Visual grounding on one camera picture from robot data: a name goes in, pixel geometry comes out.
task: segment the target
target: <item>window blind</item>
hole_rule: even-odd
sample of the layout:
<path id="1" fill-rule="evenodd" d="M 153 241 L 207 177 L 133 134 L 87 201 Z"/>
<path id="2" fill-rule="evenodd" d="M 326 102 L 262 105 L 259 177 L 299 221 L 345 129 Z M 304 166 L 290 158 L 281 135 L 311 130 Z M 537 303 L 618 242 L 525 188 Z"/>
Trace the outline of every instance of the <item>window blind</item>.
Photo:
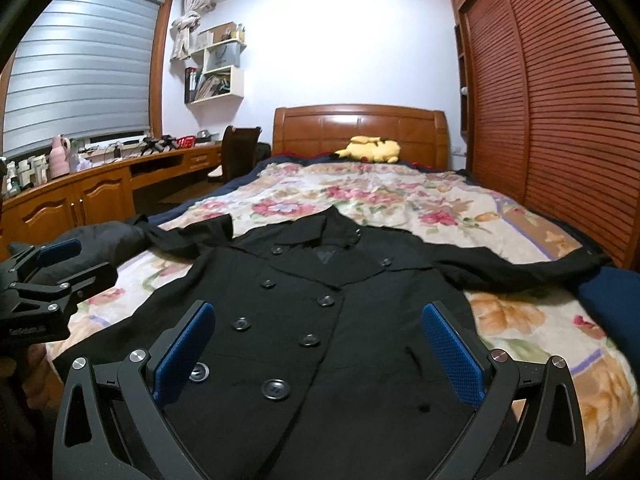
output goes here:
<path id="1" fill-rule="evenodd" d="M 164 0 L 53 0 L 22 39 L 9 79 L 4 155 L 65 134 L 149 129 L 151 51 Z"/>

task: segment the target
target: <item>floral bedspread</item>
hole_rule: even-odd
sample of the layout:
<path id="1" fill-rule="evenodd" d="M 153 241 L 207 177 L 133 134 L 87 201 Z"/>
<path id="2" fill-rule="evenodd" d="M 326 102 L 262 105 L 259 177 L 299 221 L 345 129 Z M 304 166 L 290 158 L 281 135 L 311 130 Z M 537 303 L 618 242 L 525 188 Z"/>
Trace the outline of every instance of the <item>floral bedspread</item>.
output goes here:
<path id="1" fill-rule="evenodd" d="M 485 246 L 516 264 L 553 260 L 579 247 L 551 222 L 504 195 L 465 184 L 454 173 L 423 174 L 404 166 L 359 162 L 271 164 L 254 182 L 198 202 L 162 227 L 230 213 L 234 235 L 241 235 L 331 205 L 360 224 L 407 229 L 428 242 Z M 71 337 L 48 345 L 50 359 L 130 316 L 156 288 L 184 276 L 189 268 L 188 261 L 154 251 L 129 260 L 120 267 L 113 288 L 79 305 L 69 323 Z M 638 418 L 636 380 L 625 357 L 562 288 L 466 294 L 478 333 L 489 348 L 539 363 L 552 354 L 565 358 L 580 403 L 588 471 L 593 470 Z"/>

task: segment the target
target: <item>wooden wardrobe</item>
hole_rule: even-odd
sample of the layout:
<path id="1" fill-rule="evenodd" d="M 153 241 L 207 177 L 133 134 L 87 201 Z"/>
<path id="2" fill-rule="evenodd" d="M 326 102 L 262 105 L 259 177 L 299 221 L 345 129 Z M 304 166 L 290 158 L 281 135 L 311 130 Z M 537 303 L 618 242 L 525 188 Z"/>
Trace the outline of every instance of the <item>wooden wardrobe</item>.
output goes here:
<path id="1" fill-rule="evenodd" d="M 637 268 L 638 73 L 616 35 L 587 0 L 453 2 L 468 168 Z"/>

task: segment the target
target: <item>wooden window frame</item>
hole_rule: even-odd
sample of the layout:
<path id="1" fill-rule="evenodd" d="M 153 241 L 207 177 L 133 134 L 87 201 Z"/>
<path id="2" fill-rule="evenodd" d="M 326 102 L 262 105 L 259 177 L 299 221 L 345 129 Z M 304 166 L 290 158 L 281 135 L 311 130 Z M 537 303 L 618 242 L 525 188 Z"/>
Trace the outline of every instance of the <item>wooden window frame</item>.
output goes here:
<path id="1" fill-rule="evenodd" d="M 162 71 L 164 69 L 164 45 L 169 27 L 169 15 L 173 0 L 164 0 L 158 10 L 154 41 L 151 47 L 151 64 L 149 67 L 149 129 L 151 134 L 159 139 L 162 137 Z M 0 153 L 4 137 L 4 109 L 9 90 L 9 78 L 14 66 L 14 54 L 2 69 L 0 74 Z"/>

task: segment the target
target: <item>stuffed animal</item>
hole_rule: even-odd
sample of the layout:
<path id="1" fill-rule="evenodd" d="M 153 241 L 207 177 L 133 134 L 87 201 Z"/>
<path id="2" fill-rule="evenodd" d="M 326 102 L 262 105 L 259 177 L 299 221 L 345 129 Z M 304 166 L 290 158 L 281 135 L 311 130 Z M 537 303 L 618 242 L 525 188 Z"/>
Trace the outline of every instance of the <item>stuffed animal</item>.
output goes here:
<path id="1" fill-rule="evenodd" d="M 394 164 L 400 155 L 400 145 L 384 137 L 351 137 L 345 150 L 335 152 L 339 158 L 348 156 L 361 162 L 388 162 Z"/>

